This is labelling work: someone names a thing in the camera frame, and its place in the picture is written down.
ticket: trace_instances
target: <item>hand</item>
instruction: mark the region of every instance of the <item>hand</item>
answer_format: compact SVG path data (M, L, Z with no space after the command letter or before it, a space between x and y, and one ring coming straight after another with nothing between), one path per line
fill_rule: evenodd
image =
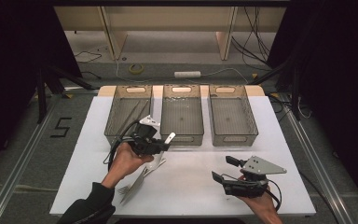
M114 188L115 185L123 179L126 175L130 175L135 172L145 162L150 162L153 157L150 155L143 155L139 157L133 151L131 146L124 142L117 148L117 153L112 161L109 173L101 183L106 188Z
M252 211L264 222L264 223L282 223L281 219L275 210L274 203L271 196L266 192L261 197L246 198L237 196L240 200L244 201L252 209Z

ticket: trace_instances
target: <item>wire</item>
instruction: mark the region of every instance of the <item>wire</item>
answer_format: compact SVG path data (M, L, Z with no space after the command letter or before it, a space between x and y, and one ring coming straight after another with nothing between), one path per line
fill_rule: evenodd
M82 74L83 74L83 73L92 74L93 76L97 77L98 79L102 79L102 77L100 77L100 76L98 76L98 75L96 75L96 74L94 74L94 73L92 73L92 72L89 72L89 71L85 71L85 72L81 72L81 73L82 73Z
M91 54L91 55L97 55L97 57L96 57L96 58L93 58L93 59L91 59L91 60L88 60L88 61L86 61L86 62L79 62L79 61L77 61L78 63L89 63L89 62L92 62L92 61L94 61L94 60L97 60L97 59L99 59L99 58L101 58L101 57L103 56L102 54L99 54L99 53L91 53L91 52L88 52L88 51L81 51L80 53L75 54L74 56L77 57L77 56L79 56L79 55L82 54L82 53L88 53L88 54Z
M256 59L256 60L260 61L261 63L265 64L266 66L268 66L265 61L261 60L256 55L254 55L251 51L249 51L248 49L245 49L243 46L241 46L241 44L234 37L232 37L232 41L234 41L233 42L234 48L242 54L242 61L246 64L246 66L254 68L254 69L262 70L262 71L267 71L267 72L271 71L270 69L258 68L258 67L254 67L254 66L248 64L245 61L244 56Z
M246 10L246 7L244 7L245 13L246 13L246 17L248 18L249 24L251 25L252 31L250 33L250 35L252 33L255 34L255 37L257 38L257 43L258 43L258 48L260 50L260 53L262 55L262 57L264 58L264 60L266 60L266 56L269 56L269 54L267 53L267 51L269 52L269 49L267 48L267 46L264 44L261 35L258 31L258 25L260 23L260 19L259 19L259 13L260 13L260 7L255 7L255 22L254 24L252 24L251 19L249 17L248 11Z
M279 109L278 111L275 111L275 110L274 110L274 113L275 113L275 114L279 114L279 113L281 113L281 112L283 111L283 105L280 104L280 106L281 106L281 109Z
M103 160L103 164L110 164L113 160L113 157L115 156L116 154L116 150L118 148L118 146L120 145L120 143L123 142L123 138L124 138L124 135L126 134L126 132L132 127L132 125L138 123L139 120L136 119L134 120L133 122L131 122L127 128L123 131L123 133L120 135L120 137L118 138L118 140L113 144L113 146L111 147L110 151L109 151L109 154L107 154L106 158Z
M218 73L221 73L221 72L224 72L224 71L227 71L227 70L234 70L236 73L238 73L242 78L243 80L246 81L246 84L248 84L248 80L235 68L225 68L225 69L222 69L222 70L219 70L217 72L213 72L213 73L210 73L210 74L206 74L206 75L201 75L202 77L207 77L207 76L212 76L212 75L215 75L215 74L218 74Z
M133 79L128 79L128 78L124 78L124 77L120 77L118 75L118 67L119 67L119 64L118 64L118 61L116 61L116 64L117 64L117 68L116 68L116 73L115 73L115 76L119 79L122 79L122 80L125 80L125 81L130 81L130 82L136 82L136 83L144 83L144 82L149 82L149 81L154 81L154 80L158 80L158 81L161 81L161 80L175 80L175 79L178 79L177 77L173 77L173 78L164 78L164 79L161 79L161 78L150 78L150 79L145 79L145 80L133 80ZM221 73L221 72L224 72L224 71L227 71L227 70L234 70L237 74L239 74L243 80L245 80L245 85L249 83L249 81L243 76L243 74L241 74L237 69L235 68L225 68L225 69L221 69L217 72L213 72L213 73L210 73L210 74L206 74L206 75L201 75L202 77L207 77L207 76L212 76L212 75L215 75L215 74L218 74L218 73ZM190 80L190 79L187 79L187 78L183 78L183 80L186 80L186 81L189 81L189 82L193 82L193 83L197 83L197 84L206 84L206 85L213 85L213 83L207 83L207 82L197 82L197 81L194 81L194 80Z
M284 109L285 106L287 106L287 107L290 107L290 106L291 106L291 105L290 105L290 102L281 101L281 100L278 99L277 97L273 96L271 93L266 93L266 95L267 95L267 97L268 97L269 99L272 99L272 100L274 101L274 102L272 102L272 103L278 103L278 104L281 105L281 109L280 109L279 111L274 111L276 114L277 114L277 113L281 113L281 112L283 111L283 109Z
M274 181L272 181L270 179L268 181L272 182L277 187L277 189L279 191L280 199L278 200L278 198L271 191L266 189L266 193L269 194L277 202L277 206L275 207L275 210L278 212L278 210L280 209L280 207L282 205L282 192L281 192L281 189L279 188L279 186L277 185L277 183L275 183Z
M308 115L304 115L303 112L301 111L301 108L300 108L300 102L301 102L301 98L298 100L298 103L297 103L297 108L298 108L298 112L300 112L300 115L305 118L305 119L309 119L310 118L310 115L312 114L312 111L310 111L310 113Z
M304 175L301 171L298 170L298 172L300 173L301 176L303 176L309 183L310 185L316 190L316 192L318 192L319 196L321 196L322 200L324 201L324 203L327 205L328 209L330 210L331 214L334 217L334 220L336 221L337 224L339 224L338 218L336 216L336 214L333 211L333 208L331 206L331 204L327 201L327 199L322 195L322 193L318 190L318 188L316 188L316 186L307 178L306 175Z

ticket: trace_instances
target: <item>black sleeve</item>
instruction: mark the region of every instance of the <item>black sleeve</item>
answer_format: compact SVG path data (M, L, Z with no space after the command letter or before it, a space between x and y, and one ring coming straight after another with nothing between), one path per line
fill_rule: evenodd
M114 196L115 189L107 189L94 182L89 197L86 200L76 200L58 223L106 223L116 210L112 206Z

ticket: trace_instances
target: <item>tabletop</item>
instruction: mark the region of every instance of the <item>tabletop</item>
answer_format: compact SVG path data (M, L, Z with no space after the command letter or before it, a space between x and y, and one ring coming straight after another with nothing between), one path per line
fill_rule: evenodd
M153 87L152 118L161 116L160 86ZM76 199L86 198L92 182L100 182L107 173L103 160L110 144L103 135L113 102L112 96L94 97L76 148L60 185L52 215L61 215ZM117 217L241 217L252 215L250 208L212 179L218 174L240 176L238 167L226 163L225 156L247 160L253 155L287 170L286 174L268 175L282 192L281 215L311 216L315 209L285 142L281 127L267 96L249 96L259 135L251 147L214 147L208 108L208 96L202 94L204 136L199 147L171 146L163 158L167 161L150 174L126 203L116 193L113 205ZM135 180L143 168L121 180L117 189ZM279 195L273 185L271 192Z

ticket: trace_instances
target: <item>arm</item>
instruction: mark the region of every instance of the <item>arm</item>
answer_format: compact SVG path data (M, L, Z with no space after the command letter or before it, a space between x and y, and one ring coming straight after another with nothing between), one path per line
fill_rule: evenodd
M266 192L261 197L257 198L246 198L239 197L240 200L245 202L252 211L266 224L281 224L282 221L278 217L278 213L275 210L274 203L272 202L271 196Z
M137 156L128 143L122 143L117 148L112 166L102 183L93 183L89 197L86 200L76 200L58 223L105 223L115 212L112 201L117 183L152 160L152 156Z

